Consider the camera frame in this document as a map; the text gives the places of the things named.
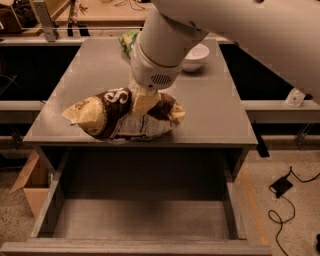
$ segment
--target power adapter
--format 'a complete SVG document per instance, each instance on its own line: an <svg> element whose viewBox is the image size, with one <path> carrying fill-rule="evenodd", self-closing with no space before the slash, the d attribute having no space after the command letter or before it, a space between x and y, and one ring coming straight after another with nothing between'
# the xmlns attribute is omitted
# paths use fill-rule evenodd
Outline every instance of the power adapter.
<svg viewBox="0 0 320 256"><path fill-rule="evenodd" d="M289 175L281 177L270 186L270 189L273 189L273 192L276 194L277 198L282 196L286 191L288 191L292 187L292 183L287 180L288 176Z"/></svg>

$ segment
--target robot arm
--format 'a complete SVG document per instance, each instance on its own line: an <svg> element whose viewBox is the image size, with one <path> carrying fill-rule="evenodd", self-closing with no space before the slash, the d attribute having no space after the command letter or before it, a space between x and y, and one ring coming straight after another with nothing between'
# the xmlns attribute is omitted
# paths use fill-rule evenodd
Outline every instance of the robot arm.
<svg viewBox="0 0 320 256"><path fill-rule="evenodd" d="M320 102L320 1L153 0L133 49L132 73L144 88L172 85L188 52L208 32L239 46Z"/></svg>

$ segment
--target gray drawer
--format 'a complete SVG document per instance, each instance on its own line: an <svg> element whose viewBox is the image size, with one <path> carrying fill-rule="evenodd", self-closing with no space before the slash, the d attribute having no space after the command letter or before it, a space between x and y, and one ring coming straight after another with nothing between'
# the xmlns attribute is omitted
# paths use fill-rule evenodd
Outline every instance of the gray drawer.
<svg viewBox="0 0 320 256"><path fill-rule="evenodd" d="M223 149L73 149L8 255L271 255L248 244Z"/></svg>

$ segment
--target electrical cord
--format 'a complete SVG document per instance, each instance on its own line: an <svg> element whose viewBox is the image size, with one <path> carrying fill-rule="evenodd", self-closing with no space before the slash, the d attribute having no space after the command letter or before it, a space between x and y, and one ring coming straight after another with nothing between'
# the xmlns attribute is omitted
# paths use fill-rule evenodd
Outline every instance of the electrical cord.
<svg viewBox="0 0 320 256"><path fill-rule="evenodd" d="M137 6L138 8L135 8L135 7L132 5L132 3L131 3L130 0L124 0L124 1L122 1L122 2L120 2L120 3L115 4L114 6L124 6L124 5L126 5L126 4L129 2L131 9L133 9L133 10L135 10L135 11L142 11L142 10L145 9L143 6L141 6L141 5L139 5L139 4L137 3L137 0L133 0L133 1L135 2L136 6Z"/></svg>
<svg viewBox="0 0 320 256"><path fill-rule="evenodd" d="M301 183L308 183L308 182L311 182L311 181L314 181L315 179L317 179L319 176L320 176L320 173L318 173L316 176L314 176L313 178L309 179L309 180L301 180L292 170L292 167L290 166L290 171L288 172L287 175L284 176L284 178L287 178L290 176L290 174L292 174L296 179L298 179ZM276 192L274 192L272 189L271 189L271 186L269 186L269 190L274 193L276 195ZM281 216L275 211L275 210L270 210L268 211L268 216L269 218L280 225L280 229L276 235L276 242L279 246L279 248L282 250L282 252L286 255L286 256L289 256L288 253L284 250L284 248L281 246L280 242L279 242L279 235L283 229L283 225L286 224L287 222L291 221L294 219L294 217L296 216L296 208L294 207L294 204L288 199L286 198L285 196L281 195L280 198L284 198L287 202L290 203L290 205L292 206L292 209L293 209L293 214L290 218L286 219L286 220L283 220L281 218Z"/></svg>

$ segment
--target cardboard box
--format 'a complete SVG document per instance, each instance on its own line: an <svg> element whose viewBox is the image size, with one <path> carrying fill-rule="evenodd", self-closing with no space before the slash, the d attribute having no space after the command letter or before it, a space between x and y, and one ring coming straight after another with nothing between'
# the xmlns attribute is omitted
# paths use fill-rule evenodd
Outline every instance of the cardboard box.
<svg viewBox="0 0 320 256"><path fill-rule="evenodd" d="M33 216L38 217L40 209L49 191L49 171L40 160L36 151L32 151L26 164L22 168L16 182L10 190L10 194L23 188Z"/></svg>

